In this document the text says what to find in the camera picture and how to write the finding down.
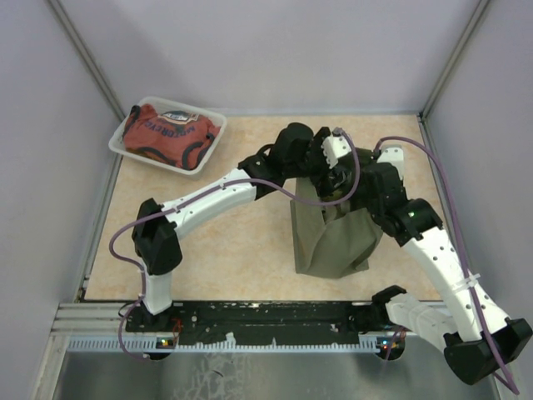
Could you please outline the olive green canvas bag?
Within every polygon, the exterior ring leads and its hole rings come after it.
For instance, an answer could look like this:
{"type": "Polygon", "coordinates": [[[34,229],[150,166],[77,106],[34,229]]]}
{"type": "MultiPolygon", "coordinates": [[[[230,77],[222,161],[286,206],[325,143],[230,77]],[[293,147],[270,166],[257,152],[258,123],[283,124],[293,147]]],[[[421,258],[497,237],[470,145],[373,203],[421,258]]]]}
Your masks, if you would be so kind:
{"type": "Polygon", "coordinates": [[[365,208],[354,201],[318,207],[294,200],[290,207],[296,273],[339,279],[369,268],[383,231],[365,208]]]}

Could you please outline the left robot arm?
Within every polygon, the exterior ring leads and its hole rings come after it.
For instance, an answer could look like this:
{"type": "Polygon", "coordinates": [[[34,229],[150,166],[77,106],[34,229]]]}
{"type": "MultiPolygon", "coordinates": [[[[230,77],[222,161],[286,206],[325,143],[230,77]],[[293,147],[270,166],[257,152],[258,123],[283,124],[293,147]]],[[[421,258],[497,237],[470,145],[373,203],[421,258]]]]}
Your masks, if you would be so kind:
{"type": "Polygon", "coordinates": [[[238,163],[228,174],[203,189],[159,204],[146,200],[139,208],[132,240],[142,261],[143,319],[155,330],[172,324],[172,273],[182,262],[180,241],[203,223],[275,191],[288,179],[329,177],[341,162],[357,160],[352,140],[340,128],[313,132],[292,122],[276,141],[238,163]]]}

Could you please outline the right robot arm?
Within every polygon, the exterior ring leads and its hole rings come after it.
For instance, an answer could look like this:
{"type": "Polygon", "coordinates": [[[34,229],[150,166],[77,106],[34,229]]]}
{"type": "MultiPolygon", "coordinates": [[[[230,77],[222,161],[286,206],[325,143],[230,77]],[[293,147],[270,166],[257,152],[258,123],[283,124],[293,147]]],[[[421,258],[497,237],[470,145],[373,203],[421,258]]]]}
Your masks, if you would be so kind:
{"type": "Polygon", "coordinates": [[[531,325],[511,318],[462,267],[433,207],[424,199],[409,199],[398,169],[388,162],[364,167],[361,185],[372,220],[421,265],[449,311],[439,312],[392,286],[372,298],[375,325],[416,333],[469,385],[516,360],[532,337],[531,325]]]}

